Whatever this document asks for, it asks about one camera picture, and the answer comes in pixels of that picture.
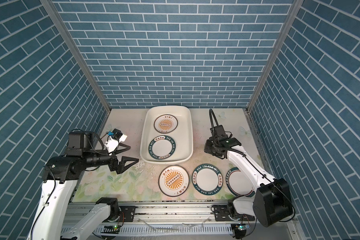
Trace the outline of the green rim plate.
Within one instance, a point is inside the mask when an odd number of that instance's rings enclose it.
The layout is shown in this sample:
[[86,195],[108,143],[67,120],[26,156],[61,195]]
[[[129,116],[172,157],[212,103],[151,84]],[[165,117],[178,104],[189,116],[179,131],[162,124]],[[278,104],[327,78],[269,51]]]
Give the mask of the green rim plate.
[[226,185],[228,190],[235,196],[251,198],[255,195],[253,187],[246,176],[237,168],[231,168],[226,174]]
[[200,194],[213,196],[223,187],[223,175],[216,166],[201,164],[192,173],[192,183]]
[[169,136],[158,136],[149,143],[149,155],[155,160],[165,160],[176,150],[176,142]]

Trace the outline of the orange sunburst plate back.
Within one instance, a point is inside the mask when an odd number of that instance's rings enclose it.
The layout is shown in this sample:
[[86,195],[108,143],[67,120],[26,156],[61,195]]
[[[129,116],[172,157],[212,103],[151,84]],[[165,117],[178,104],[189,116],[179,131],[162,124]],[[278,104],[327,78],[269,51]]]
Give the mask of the orange sunburst plate back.
[[158,133],[168,134],[173,132],[178,126],[178,120],[173,115],[161,115],[154,121],[154,128]]

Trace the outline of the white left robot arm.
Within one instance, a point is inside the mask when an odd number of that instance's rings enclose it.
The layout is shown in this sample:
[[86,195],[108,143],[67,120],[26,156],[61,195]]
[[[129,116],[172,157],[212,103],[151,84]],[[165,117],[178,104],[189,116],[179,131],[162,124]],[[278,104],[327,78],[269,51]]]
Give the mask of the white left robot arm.
[[111,172],[124,173],[139,159],[117,155],[130,150],[125,145],[127,135],[114,129],[106,134],[104,143],[98,134],[74,129],[69,133],[66,151],[53,157],[44,166],[42,192],[29,240],[86,240],[104,221],[115,223],[119,229],[125,214],[118,199],[101,197],[95,206],[68,232],[62,234],[66,211],[83,172],[88,168],[108,166]]

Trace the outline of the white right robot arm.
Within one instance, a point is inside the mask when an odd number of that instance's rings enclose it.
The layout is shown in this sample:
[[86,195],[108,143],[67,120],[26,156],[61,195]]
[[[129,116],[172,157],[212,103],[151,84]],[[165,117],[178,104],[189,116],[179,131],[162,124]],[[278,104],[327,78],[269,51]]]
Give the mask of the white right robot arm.
[[245,151],[241,143],[235,139],[221,141],[210,138],[206,141],[204,152],[219,159],[232,162],[252,184],[255,195],[252,199],[237,196],[229,200],[228,206],[233,215],[253,216],[264,227],[277,222],[291,221],[296,210],[292,204],[289,184],[283,178],[276,179],[265,171]]

